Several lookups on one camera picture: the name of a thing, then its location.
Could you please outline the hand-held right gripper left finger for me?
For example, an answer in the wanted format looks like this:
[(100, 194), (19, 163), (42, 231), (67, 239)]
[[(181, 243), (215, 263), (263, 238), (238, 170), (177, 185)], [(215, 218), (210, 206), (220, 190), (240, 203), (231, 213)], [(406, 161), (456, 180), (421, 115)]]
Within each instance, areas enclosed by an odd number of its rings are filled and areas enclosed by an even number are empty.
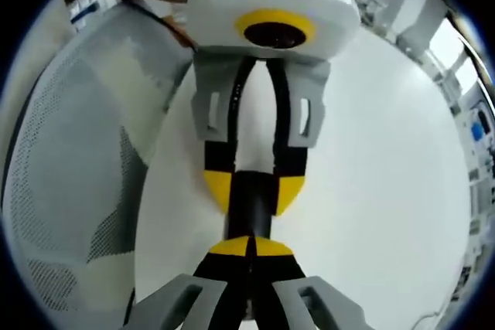
[(180, 274), (137, 303), (132, 329), (237, 329), (246, 315), (249, 245), (241, 236), (214, 245), (193, 274)]

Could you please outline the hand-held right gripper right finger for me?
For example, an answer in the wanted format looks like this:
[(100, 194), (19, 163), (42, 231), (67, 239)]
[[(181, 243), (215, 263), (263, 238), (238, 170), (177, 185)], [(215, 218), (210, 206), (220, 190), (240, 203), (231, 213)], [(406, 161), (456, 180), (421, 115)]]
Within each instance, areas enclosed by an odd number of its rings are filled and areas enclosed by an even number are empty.
[(283, 243), (255, 237), (253, 314), (260, 329), (370, 329), (364, 310), (320, 276), (307, 277)]

